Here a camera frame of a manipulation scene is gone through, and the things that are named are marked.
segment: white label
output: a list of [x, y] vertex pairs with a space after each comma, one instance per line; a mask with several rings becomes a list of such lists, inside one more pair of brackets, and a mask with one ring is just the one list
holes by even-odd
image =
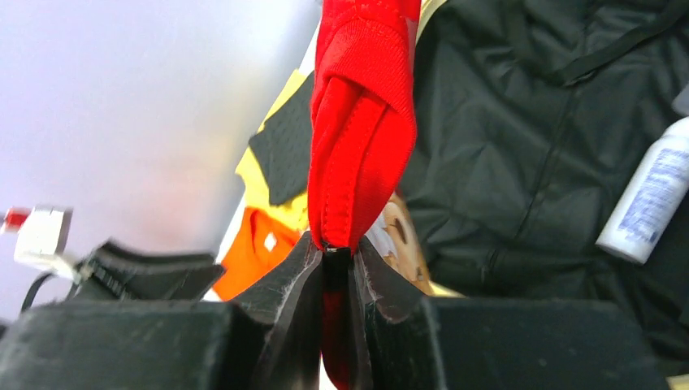
[[656, 244], [682, 201], [688, 167], [689, 153], [661, 150], [617, 227], [627, 233], [628, 240]]

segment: red fabric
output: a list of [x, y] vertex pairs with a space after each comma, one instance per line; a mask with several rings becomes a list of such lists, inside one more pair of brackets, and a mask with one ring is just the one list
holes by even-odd
[[[416, 139], [412, 98], [421, 0], [324, 0], [316, 46], [309, 222], [316, 245], [356, 250]], [[346, 295], [323, 297], [323, 363], [349, 388]]]

